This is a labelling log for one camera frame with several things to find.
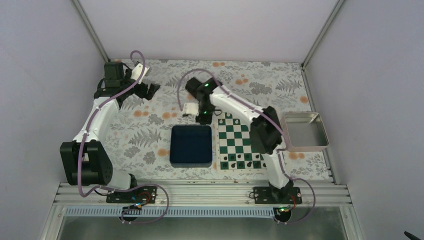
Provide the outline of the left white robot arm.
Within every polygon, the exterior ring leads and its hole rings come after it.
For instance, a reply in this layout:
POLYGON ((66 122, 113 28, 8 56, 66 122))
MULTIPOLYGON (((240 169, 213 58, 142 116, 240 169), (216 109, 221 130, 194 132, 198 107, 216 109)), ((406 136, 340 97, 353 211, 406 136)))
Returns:
POLYGON ((72 186, 99 185, 109 191, 119 190, 119 196, 131 203, 139 197, 135 176, 116 170, 102 144, 113 118, 124 101, 136 95, 151 100, 160 85, 146 84, 143 78, 150 69, 137 62, 131 68, 120 61, 104 64, 104 77, 93 95, 93 106, 81 131, 72 141, 59 148, 67 182, 72 186))

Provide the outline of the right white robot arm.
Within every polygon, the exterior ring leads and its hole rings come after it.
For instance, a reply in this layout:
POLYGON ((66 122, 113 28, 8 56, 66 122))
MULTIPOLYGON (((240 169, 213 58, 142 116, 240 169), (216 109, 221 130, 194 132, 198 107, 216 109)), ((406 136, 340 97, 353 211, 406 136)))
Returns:
POLYGON ((284 132, 276 110, 271 106, 260 107, 250 103, 213 78, 200 82, 192 77, 185 84, 185 89, 198 101, 198 106, 193 110, 186 103, 183 112, 194 115, 196 123, 211 124, 214 110, 220 109, 233 114, 248 126, 250 144, 261 154, 266 164, 272 200, 282 204, 289 199, 294 183, 284 170, 281 156, 284 132))

